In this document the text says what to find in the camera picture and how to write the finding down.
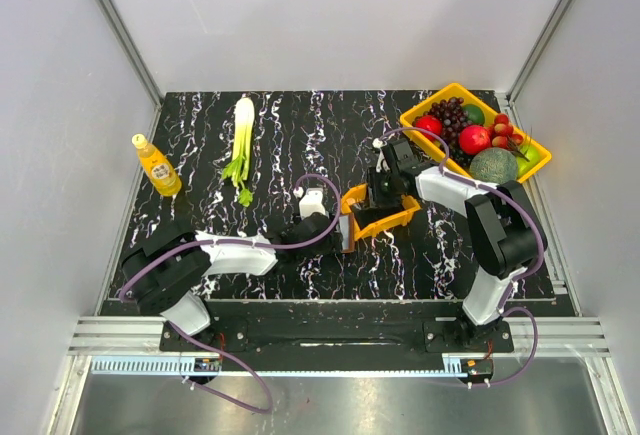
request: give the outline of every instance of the red fruit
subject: red fruit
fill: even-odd
[[[511,135],[511,141],[516,145],[522,145],[522,143],[524,142],[524,137],[518,133],[514,133],[513,135]]]
[[[513,125],[507,125],[505,123],[497,123],[495,127],[496,135],[504,135],[508,137],[513,133]]]
[[[499,135],[491,141],[491,145],[498,148],[507,148],[507,137]]]
[[[458,143],[462,151],[469,155],[480,153],[491,146],[489,130],[480,125],[470,125],[460,132]]]
[[[509,125],[509,117],[504,113],[499,113],[496,115],[496,118],[493,119],[493,123],[504,123],[505,125]]]
[[[432,117],[431,115],[420,117],[418,120],[416,120],[414,126],[422,128],[424,130],[429,130],[431,133],[435,133],[438,136],[440,136],[440,134],[442,133],[442,122],[436,117]],[[423,133],[422,135],[424,135],[431,141],[435,140],[435,138],[433,138],[431,135],[427,135],[426,133]]]

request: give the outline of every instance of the orange basket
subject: orange basket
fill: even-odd
[[[351,205],[353,205],[354,203],[362,202],[366,198],[366,183],[363,185],[358,185],[357,187],[353,187],[342,197],[340,204],[342,214],[346,215],[349,213],[353,213],[351,211]],[[406,226],[413,218],[413,214],[420,210],[420,204],[415,198],[406,196],[402,197],[402,206],[404,207],[404,210],[402,212],[394,213],[389,217],[385,217],[378,220],[377,222],[370,223],[364,228],[360,228],[358,222],[356,222],[354,218],[354,240],[360,240],[361,238],[365,237],[375,237],[376,235],[378,235],[378,233],[384,230],[389,230],[393,227],[397,227],[398,225]]]
[[[440,102],[441,100],[449,100],[451,97],[458,97],[464,99],[464,104],[472,103],[482,109],[482,113],[484,114],[484,126],[489,127],[493,123],[493,119],[496,117],[498,112],[492,109],[489,105],[484,103],[478,97],[476,97],[469,90],[464,88],[459,83],[452,83],[447,85],[442,90],[437,93],[434,93],[425,101],[419,103],[412,109],[406,111],[400,116],[400,123],[405,127],[412,127],[413,122],[416,118],[421,117],[425,113],[427,113],[431,109],[431,105],[435,102]],[[438,148],[439,144],[436,145],[434,142],[430,141],[425,137],[422,133],[416,130],[408,130],[404,132],[409,139],[418,145],[422,150],[425,151],[427,155],[429,155],[436,162],[440,162],[444,158],[444,152]],[[525,140],[525,144],[531,144],[538,153],[540,154],[540,161],[536,163],[533,167],[527,170],[522,174],[520,178],[518,178],[518,182],[522,183],[531,177],[534,173],[544,167],[551,160],[551,152],[540,145],[538,142],[530,138],[527,134],[525,134],[522,130],[514,125],[513,133],[518,133],[522,135]],[[469,173],[463,169],[460,165],[458,165],[453,160],[447,160],[447,168],[452,170],[460,175],[464,175],[465,177],[472,178]]]

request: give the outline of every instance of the small orange container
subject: small orange container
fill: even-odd
[[[364,201],[366,197],[366,183],[363,185],[358,185],[357,187],[353,187],[342,197],[340,205],[342,214],[346,215],[348,213],[352,213],[351,205]],[[406,226],[413,218],[413,214],[420,210],[420,204],[416,201],[415,198],[406,196],[402,197],[402,206],[404,207],[404,211],[395,213],[389,217],[385,217],[377,222],[370,223],[364,228],[360,228],[358,222],[356,222],[354,218],[354,240],[360,240],[361,238],[365,237],[375,237],[376,235],[378,235],[378,233],[384,230],[389,230],[393,227],[397,227],[398,225]]]
[[[477,105],[482,109],[482,113],[484,114],[484,125],[485,127],[489,127],[493,123],[493,119],[496,117],[498,112],[492,109],[489,105],[484,103],[478,97],[476,97],[469,90],[464,88],[459,83],[452,83],[447,85],[439,92],[431,95],[425,101],[419,103],[412,109],[406,111],[400,116],[400,123],[405,127],[412,127],[413,122],[416,118],[421,117],[423,114],[428,112],[431,109],[431,105],[435,102],[440,102],[441,100],[449,100],[451,97],[459,97],[464,99],[464,104],[472,103],[473,105]],[[408,130],[404,132],[409,139],[418,145],[422,150],[425,151],[427,155],[429,155],[436,162],[441,161],[444,158],[444,152],[438,148],[438,145],[427,139],[422,133],[416,130]],[[524,143],[530,143],[540,154],[540,161],[536,163],[533,167],[531,167],[527,172],[525,172],[519,179],[518,182],[522,183],[531,177],[534,173],[544,167],[551,160],[551,152],[540,145],[538,142],[528,137],[522,130],[514,125],[513,133],[518,133],[522,135],[525,139]],[[458,165],[453,160],[447,160],[447,168],[452,170],[460,175],[464,175],[465,177],[472,178],[466,170],[464,170],[460,165]]]

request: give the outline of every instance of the yellow bottle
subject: yellow bottle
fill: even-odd
[[[160,192],[160,195],[172,197],[182,188],[180,177],[160,150],[150,143],[144,135],[134,135],[131,139],[138,151],[138,158],[147,177]]]

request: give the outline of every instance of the bunch of grapes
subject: bunch of grapes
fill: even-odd
[[[473,122],[467,118],[467,114],[462,109],[464,99],[451,97],[449,100],[442,100],[431,105],[427,115],[437,118],[442,122],[442,139],[449,145],[449,153],[454,162],[461,167],[467,168],[471,165],[473,155],[468,155],[462,151],[458,144],[460,132]]]

